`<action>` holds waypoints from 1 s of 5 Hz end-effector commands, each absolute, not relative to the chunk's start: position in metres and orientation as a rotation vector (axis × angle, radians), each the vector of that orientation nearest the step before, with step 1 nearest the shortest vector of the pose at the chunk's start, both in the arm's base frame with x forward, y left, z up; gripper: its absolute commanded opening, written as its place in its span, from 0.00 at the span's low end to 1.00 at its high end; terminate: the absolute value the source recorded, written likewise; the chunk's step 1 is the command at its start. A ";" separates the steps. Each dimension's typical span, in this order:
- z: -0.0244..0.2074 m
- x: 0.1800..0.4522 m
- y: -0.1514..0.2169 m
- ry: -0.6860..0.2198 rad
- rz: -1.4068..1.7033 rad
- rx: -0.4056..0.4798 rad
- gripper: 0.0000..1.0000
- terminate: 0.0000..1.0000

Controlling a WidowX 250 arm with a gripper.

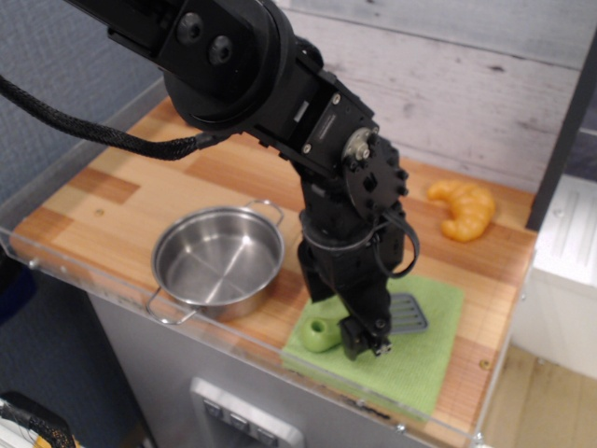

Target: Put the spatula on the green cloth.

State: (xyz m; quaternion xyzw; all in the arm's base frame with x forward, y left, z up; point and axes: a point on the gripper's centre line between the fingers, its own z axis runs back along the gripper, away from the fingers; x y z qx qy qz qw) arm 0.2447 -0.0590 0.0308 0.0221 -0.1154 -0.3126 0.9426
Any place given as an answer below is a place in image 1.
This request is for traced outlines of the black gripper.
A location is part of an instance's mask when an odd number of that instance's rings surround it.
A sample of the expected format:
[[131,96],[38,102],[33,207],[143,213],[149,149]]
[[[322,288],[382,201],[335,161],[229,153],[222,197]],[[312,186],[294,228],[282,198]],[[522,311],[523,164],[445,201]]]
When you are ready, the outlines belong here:
[[344,355],[350,360],[367,350],[378,357],[392,349],[389,340],[389,272],[403,260],[405,232],[382,220],[340,238],[324,231],[314,216],[299,214],[302,241],[298,261],[312,302],[339,296],[349,317],[339,322]]

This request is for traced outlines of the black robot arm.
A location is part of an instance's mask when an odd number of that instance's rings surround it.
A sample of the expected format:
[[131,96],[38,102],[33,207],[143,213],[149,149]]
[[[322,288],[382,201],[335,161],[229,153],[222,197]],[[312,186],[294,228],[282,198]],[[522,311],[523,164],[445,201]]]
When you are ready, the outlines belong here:
[[175,110],[204,134],[248,133],[298,173],[298,260],[314,301],[338,296],[344,352],[390,350],[388,281],[416,236],[408,175],[372,111],[271,1],[80,1],[109,36],[157,65]]

